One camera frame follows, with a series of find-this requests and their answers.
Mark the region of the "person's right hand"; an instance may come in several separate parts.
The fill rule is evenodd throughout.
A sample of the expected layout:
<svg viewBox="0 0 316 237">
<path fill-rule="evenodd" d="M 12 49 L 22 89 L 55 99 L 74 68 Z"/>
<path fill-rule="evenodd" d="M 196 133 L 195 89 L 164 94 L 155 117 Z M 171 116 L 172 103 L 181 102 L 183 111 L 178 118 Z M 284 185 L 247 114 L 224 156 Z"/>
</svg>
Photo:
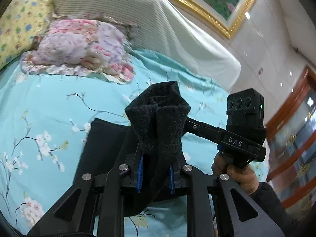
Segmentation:
<svg viewBox="0 0 316 237">
<path fill-rule="evenodd" d="M 259 187 L 259 180 L 251 165 L 247 165 L 244 169 L 236 168 L 234 165 L 228 164 L 220 152 L 214 158 L 212 171 L 216 176 L 226 173 L 239 183 L 248 195 L 253 194 Z"/>
</svg>

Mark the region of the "person's right dark sleeve forearm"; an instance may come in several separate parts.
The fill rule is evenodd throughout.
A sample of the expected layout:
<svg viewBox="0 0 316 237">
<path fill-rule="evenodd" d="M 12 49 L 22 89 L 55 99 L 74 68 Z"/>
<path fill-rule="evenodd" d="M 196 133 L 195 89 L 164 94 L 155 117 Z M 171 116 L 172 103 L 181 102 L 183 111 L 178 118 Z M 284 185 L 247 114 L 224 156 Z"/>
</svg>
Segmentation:
<svg viewBox="0 0 316 237">
<path fill-rule="evenodd" d="M 250 197 L 279 226 L 285 236 L 293 236 L 297 228 L 297 221 L 286 212 L 269 184 L 260 182 L 258 189 Z"/>
</svg>

